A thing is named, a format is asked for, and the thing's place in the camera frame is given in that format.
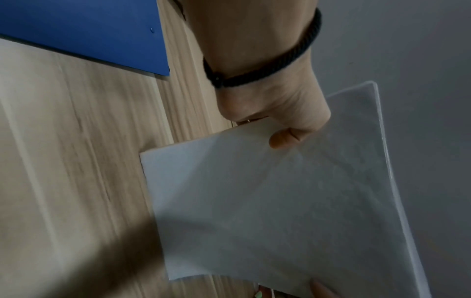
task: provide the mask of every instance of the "gray background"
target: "gray background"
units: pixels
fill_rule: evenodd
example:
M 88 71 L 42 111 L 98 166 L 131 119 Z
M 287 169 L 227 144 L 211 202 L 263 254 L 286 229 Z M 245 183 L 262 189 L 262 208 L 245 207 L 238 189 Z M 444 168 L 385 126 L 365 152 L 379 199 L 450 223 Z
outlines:
M 325 94 L 379 85 L 396 180 L 432 295 L 471 297 L 471 1 L 321 0 Z

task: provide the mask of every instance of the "blue board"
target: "blue board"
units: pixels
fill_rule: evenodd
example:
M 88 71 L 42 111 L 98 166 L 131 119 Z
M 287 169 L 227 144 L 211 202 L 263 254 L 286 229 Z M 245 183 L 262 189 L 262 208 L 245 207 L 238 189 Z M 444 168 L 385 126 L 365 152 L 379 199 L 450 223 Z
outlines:
M 0 0 L 0 34 L 169 75 L 156 0 Z

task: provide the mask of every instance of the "blue object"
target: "blue object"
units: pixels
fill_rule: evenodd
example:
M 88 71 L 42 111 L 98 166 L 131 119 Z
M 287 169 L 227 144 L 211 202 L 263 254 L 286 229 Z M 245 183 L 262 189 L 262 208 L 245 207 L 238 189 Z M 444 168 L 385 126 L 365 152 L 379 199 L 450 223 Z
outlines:
M 0 34 L 170 73 L 156 0 L 0 0 Z

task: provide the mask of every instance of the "wooden surface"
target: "wooden surface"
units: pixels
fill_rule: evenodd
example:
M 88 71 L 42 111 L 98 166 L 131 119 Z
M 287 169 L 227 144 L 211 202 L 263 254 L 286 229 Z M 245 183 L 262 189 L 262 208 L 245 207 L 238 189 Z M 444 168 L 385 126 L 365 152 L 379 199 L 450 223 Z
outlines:
M 158 5 L 167 79 L 0 39 L 0 297 L 253 295 L 167 280 L 138 154 L 232 125 L 191 31 Z

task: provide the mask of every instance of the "black bracelet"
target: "black bracelet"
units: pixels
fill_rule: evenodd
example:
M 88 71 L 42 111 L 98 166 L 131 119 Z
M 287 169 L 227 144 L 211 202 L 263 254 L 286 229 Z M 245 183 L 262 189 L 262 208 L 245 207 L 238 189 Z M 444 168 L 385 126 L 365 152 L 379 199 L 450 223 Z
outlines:
M 306 35 L 299 42 L 299 44 L 297 44 L 288 52 L 275 58 L 273 61 L 269 62 L 268 64 L 262 66 L 259 69 L 232 78 L 225 78 L 223 74 L 213 72 L 208 63 L 206 62 L 206 59 L 203 58 L 203 66 L 205 68 L 206 76 L 216 89 L 224 87 L 236 87 L 271 76 L 277 71 L 280 71 L 283 68 L 287 67 L 293 61 L 299 58 L 302 54 L 304 54 L 304 52 L 311 46 L 311 43 L 313 43 L 313 41 L 319 34 L 321 25 L 322 14 L 320 13 L 320 10 L 316 8 L 313 20 L 309 24 L 309 27 L 306 31 Z

